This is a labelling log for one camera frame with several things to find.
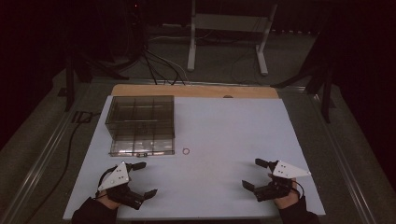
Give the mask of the transparent plastic compartment box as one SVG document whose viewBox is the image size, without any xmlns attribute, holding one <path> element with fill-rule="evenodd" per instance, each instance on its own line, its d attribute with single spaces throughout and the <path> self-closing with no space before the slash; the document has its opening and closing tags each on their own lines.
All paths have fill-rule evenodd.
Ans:
<svg viewBox="0 0 396 224">
<path fill-rule="evenodd" d="M 114 96 L 105 125 L 112 157 L 175 154 L 175 97 Z"/>
</svg>

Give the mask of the black tripod stand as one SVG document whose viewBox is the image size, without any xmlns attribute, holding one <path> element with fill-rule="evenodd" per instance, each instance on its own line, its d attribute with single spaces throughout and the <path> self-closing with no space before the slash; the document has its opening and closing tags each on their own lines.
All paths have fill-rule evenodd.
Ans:
<svg viewBox="0 0 396 224">
<path fill-rule="evenodd" d="M 297 75 L 280 83 L 272 85 L 272 88 L 283 89 L 306 77 L 310 77 L 304 91 L 307 94 L 317 94 L 322 90 L 321 115 L 330 123 L 330 101 L 332 88 L 332 70 L 334 66 L 334 51 L 332 41 L 321 32 L 306 56 L 303 65 Z"/>
<path fill-rule="evenodd" d="M 117 73 L 115 70 L 106 67 L 103 63 L 96 61 L 85 52 L 78 49 L 70 49 L 66 52 L 65 57 L 65 112 L 68 112 L 71 109 L 76 99 L 75 77 L 78 77 L 80 81 L 85 83 L 89 83 L 92 80 L 92 75 L 90 72 L 78 72 L 78 70 L 82 67 L 87 67 L 89 65 L 96 69 L 99 69 L 108 77 L 112 77 L 118 80 L 127 80 L 127 77 L 124 77 Z"/>
</svg>

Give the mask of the white metal stand frame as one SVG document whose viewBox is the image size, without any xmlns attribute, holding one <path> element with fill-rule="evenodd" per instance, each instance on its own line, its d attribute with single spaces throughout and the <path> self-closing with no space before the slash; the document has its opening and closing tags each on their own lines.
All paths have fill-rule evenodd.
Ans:
<svg viewBox="0 0 396 224">
<path fill-rule="evenodd" d="M 209 31 L 233 31 L 245 33 L 261 33 L 262 41 L 255 46 L 256 57 L 262 76 L 268 75 L 268 68 L 264 56 L 264 48 L 270 34 L 275 18 L 277 4 L 269 6 L 269 13 L 266 16 L 236 16 L 222 14 L 205 14 L 196 12 L 196 0 L 191 0 L 191 37 L 187 70 L 195 69 L 196 56 L 196 30 Z"/>
</svg>

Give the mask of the person's right hand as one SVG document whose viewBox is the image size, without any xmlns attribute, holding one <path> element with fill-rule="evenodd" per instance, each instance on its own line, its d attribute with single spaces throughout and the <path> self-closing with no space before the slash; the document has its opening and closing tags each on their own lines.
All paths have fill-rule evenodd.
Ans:
<svg viewBox="0 0 396 224">
<path fill-rule="evenodd" d="M 275 198 L 274 203 L 278 209 L 286 209 L 300 200 L 300 194 L 296 190 L 292 190 L 287 196 Z"/>
</svg>

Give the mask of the white table board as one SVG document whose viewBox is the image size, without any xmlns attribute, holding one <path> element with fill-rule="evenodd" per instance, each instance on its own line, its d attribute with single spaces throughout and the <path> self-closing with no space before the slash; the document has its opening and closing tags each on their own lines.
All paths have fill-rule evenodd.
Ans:
<svg viewBox="0 0 396 224">
<path fill-rule="evenodd" d="M 120 220 L 275 217 L 272 202 L 258 202 L 242 186 L 269 182 L 255 164 L 285 161 L 308 167 L 280 99 L 177 97 L 175 154 L 146 157 L 131 174 L 131 188 L 157 194 L 138 210 L 120 208 Z"/>
</svg>

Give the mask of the aluminium floor rail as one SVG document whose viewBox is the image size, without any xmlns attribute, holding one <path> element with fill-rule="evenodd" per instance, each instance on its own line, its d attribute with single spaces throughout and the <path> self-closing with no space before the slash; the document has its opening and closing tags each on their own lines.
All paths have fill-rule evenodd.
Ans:
<svg viewBox="0 0 396 224">
<path fill-rule="evenodd" d="M 334 157 L 337 163 L 337 167 L 340 170 L 341 176 L 344 179 L 346 188 L 349 195 L 355 204 L 355 207 L 360 215 L 362 224 L 377 224 L 375 216 L 369 207 L 363 192 L 361 191 L 361 186 L 359 185 L 357 179 L 354 176 L 348 162 L 347 158 L 341 148 L 340 143 L 336 139 L 331 125 L 322 117 L 321 115 L 321 100 L 315 95 L 308 95 L 310 102 L 314 108 L 315 113 L 324 129 L 328 141 L 330 142 L 330 147 L 334 153 Z"/>
<path fill-rule="evenodd" d="M 71 106 L 50 91 L 0 151 L 0 224 L 19 218 L 89 87 L 78 85 Z"/>
</svg>

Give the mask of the person's left hand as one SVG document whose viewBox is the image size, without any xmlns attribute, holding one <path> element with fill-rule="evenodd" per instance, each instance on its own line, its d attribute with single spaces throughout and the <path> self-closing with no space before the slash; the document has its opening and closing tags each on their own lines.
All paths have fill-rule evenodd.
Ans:
<svg viewBox="0 0 396 224">
<path fill-rule="evenodd" d="M 116 203 L 116 202 L 110 200 L 110 199 L 107 197 L 106 194 L 105 194 L 104 196 L 101 196 L 101 197 L 98 199 L 98 202 L 101 203 L 101 204 L 103 204 L 104 206 L 106 206 L 108 209 L 111 209 L 111 210 L 116 210 L 117 208 L 120 207 L 120 203 Z"/>
</svg>

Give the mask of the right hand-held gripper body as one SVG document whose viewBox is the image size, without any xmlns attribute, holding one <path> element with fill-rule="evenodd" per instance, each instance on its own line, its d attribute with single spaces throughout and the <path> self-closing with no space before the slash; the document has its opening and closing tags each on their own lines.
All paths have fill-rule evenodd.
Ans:
<svg viewBox="0 0 396 224">
<path fill-rule="evenodd" d="M 268 169 L 271 171 L 272 181 L 264 187 L 256 188 L 253 191 L 259 202 L 273 200 L 287 196 L 294 187 L 292 179 L 301 176 L 310 176 L 311 172 L 296 167 L 284 161 L 268 161 Z"/>
</svg>

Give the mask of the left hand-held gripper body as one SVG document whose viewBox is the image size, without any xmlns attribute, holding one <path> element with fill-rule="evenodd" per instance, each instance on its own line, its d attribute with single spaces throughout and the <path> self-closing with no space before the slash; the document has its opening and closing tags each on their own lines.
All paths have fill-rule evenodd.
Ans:
<svg viewBox="0 0 396 224">
<path fill-rule="evenodd" d="M 95 200 L 105 194 L 107 197 L 120 205 L 129 206 L 138 210 L 143 203 L 144 196 L 132 192 L 128 186 L 131 178 L 129 177 L 129 165 L 122 161 L 119 165 L 107 169 L 100 177 Z"/>
</svg>

